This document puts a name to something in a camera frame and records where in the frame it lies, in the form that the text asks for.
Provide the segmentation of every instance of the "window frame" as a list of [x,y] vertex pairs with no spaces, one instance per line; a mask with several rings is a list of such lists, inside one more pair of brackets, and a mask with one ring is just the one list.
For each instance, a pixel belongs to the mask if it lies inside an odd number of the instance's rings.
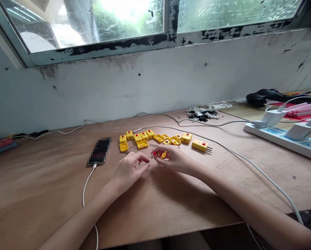
[[0,5],[0,27],[27,68],[148,50],[216,42],[298,28],[307,11],[303,0],[293,18],[188,33],[177,33],[180,0],[163,0],[163,32],[155,35],[30,53]]

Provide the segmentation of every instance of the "hand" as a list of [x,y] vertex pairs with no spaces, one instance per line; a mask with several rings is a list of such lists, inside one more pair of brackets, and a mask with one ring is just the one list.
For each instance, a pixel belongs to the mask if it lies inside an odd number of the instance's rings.
[[[141,168],[137,168],[140,162],[146,162]],[[147,171],[151,163],[147,156],[141,152],[131,152],[118,163],[118,168],[110,183],[114,185],[118,195],[128,190]]]
[[[166,159],[161,159],[162,154],[166,151]],[[197,162],[183,153],[178,147],[173,145],[159,145],[152,150],[156,155],[156,162],[164,167],[170,168],[177,172],[191,175],[195,174],[198,166]]]

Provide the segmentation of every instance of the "yellow connector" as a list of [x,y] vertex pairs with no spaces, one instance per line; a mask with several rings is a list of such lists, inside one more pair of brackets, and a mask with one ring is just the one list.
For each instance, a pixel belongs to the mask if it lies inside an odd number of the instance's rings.
[[155,133],[153,132],[153,130],[146,130],[146,133],[148,134],[148,137],[150,139],[152,139],[155,136]]
[[153,139],[157,140],[159,143],[161,143],[161,142],[164,141],[163,136],[162,136],[162,135],[159,135],[159,134],[155,135],[155,136],[153,137]]
[[164,140],[169,138],[169,136],[166,135],[166,134],[163,134],[162,137],[163,137]]
[[172,143],[170,142],[170,140],[167,139],[167,140],[164,140],[162,144],[170,145],[170,144],[172,144]]
[[125,152],[129,150],[127,142],[120,143],[120,149],[121,149],[121,152]]
[[142,141],[142,138],[141,138],[140,134],[135,134],[135,135],[133,135],[133,137],[134,137],[134,141],[136,143]]
[[133,139],[133,133],[132,133],[132,131],[127,131],[127,132],[126,132],[126,138],[127,138],[128,140]]
[[121,135],[121,136],[120,136],[120,143],[122,143],[122,142],[128,143],[128,142],[126,141],[126,135]]
[[182,136],[180,135],[174,135],[177,139],[181,140]]
[[181,144],[181,141],[177,139],[176,136],[170,137],[168,140],[170,140],[170,142],[176,146]]
[[192,134],[184,132],[183,136],[181,138],[181,141],[185,142],[185,143],[189,143],[191,138],[192,138],[192,136],[193,136]]
[[191,146],[205,152],[207,149],[208,143],[195,139]]
[[143,141],[147,141],[149,139],[148,134],[146,132],[141,132],[140,136]]
[[138,146],[138,149],[147,148],[148,143],[147,141],[140,141],[140,142],[137,142],[137,146]]

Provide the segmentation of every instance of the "power strip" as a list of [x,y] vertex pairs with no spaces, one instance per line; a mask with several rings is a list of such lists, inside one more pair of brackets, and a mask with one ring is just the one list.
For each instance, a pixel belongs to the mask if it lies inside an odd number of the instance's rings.
[[284,136],[287,130],[276,127],[256,128],[251,123],[247,123],[243,130],[311,158],[311,138],[296,141]]

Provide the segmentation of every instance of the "smartphone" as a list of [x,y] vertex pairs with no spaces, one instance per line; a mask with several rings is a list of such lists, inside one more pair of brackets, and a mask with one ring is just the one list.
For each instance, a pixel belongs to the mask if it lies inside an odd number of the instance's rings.
[[87,165],[103,165],[107,160],[110,145],[111,138],[101,138],[98,140],[89,158],[89,161],[87,162]]

